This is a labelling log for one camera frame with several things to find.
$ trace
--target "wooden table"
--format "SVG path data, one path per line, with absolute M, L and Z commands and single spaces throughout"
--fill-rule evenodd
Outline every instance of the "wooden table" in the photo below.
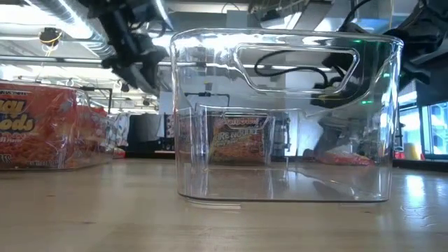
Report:
M 54 251 L 448 251 L 448 174 L 395 169 L 378 205 L 203 207 L 172 160 L 0 173 L 0 247 Z

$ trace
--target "ramen noodle box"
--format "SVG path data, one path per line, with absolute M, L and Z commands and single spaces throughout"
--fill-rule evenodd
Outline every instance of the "ramen noodle box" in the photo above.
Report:
M 212 116 L 209 162 L 222 165 L 263 165 L 269 162 L 271 130 L 266 116 Z
M 0 169 L 73 169 L 107 160 L 104 116 L 81 105 L 82 97 L 69 87 L 0 83 Z

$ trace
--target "ductwork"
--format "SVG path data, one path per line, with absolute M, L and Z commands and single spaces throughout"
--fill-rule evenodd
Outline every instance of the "ductwork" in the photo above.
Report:
M 30 6 L 51 15 L 58 20 L 62 30 L 75 39 L 91 39 L 95 42 L 85 42 L 85 46 L 101 59 L 111 56 L 115 51 L 107 44 L 101 25 L 97 20 L 88 21 L 88 9 L 75 0 L 25 0 Z

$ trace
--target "clear plastic bin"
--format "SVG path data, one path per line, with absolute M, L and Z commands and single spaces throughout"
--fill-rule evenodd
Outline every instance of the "clear plastic bin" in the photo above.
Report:
M 171 40 L 178 192 L 196 200 L 389 198 L 402 41 L 196 29 Z

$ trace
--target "plastic bin rim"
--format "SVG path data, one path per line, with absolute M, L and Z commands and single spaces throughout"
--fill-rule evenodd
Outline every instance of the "plastic bin rim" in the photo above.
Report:
M 339 38 L 349 38 L 349 39 L 374 39 L 377 41 L 385 43 L 393 43 L 397 46 L 404 46 L 401 39 L 394 36 L 388 35 L 377 35 L 377 34 L 359 34 L 351 32 L 338 32 L 338 31 L 302 31 L 302 30 L 289 30 L 289 29 L 228 29 L 228 28 L 201 28 L 201 29 L 191 29 L 187 31 L 179 32 L 171 37 L 171 43 L 182 36 L 188 36 L 193 34 L 203 34 L 203 33 L 217 33 L 217 34 L 231 34 L 231 33 L 245 33 L 250 32 L 251 34 L 278 34 L 278 35 L 305 35 L 305 36 L 334 36 Z

